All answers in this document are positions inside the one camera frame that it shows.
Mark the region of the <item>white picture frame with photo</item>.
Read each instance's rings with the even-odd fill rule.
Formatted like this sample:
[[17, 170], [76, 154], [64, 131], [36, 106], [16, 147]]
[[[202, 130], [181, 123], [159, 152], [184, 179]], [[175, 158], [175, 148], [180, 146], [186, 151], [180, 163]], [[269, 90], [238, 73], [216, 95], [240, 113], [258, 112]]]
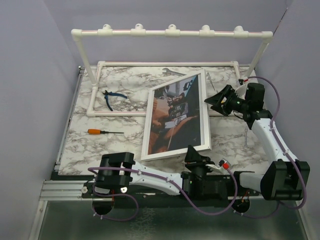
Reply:
[[206, 72], [198, 70], [149, 90], [141, 160], [153, 161], [211, 149]]

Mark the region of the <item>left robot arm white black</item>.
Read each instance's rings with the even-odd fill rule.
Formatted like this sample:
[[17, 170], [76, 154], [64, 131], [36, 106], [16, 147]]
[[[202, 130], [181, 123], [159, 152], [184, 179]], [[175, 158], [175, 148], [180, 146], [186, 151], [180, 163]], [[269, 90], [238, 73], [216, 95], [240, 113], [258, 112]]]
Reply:
[[170, 196], [185, 193], [191, 200], [222, 200], [227, 197], [223, 180], [210, 175], [215, 163], [207, 156], [200, 155], [189, 145], [184, 158], [187, 171], [169, 173], [147, 167], [133, 160], [130, 152], [104, 154], [93, 191], [97, 196], [106, 197], [110, 190], [139, 185], [160, 190]]

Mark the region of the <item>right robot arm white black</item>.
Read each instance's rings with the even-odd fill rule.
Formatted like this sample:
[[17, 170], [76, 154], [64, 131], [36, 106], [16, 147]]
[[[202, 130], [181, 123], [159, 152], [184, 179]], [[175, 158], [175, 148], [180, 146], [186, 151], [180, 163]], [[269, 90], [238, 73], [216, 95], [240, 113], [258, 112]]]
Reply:
[[227, 117], [232, 112], [242, 114], [248, 128], [254, 133], [269, 161], [264, 174], [239, 172], [229, 189], [240, 196], [247, 189], [257, 191], [268, 201], [301, 201], [306, 196], [310, 166], [300, 161], [289, 150], [276, 128], [274, 116], [264, 109], [265, 87], [248, 83], [244, 98], [237, 96], [231, 85], [205, 99], [210, 108]]

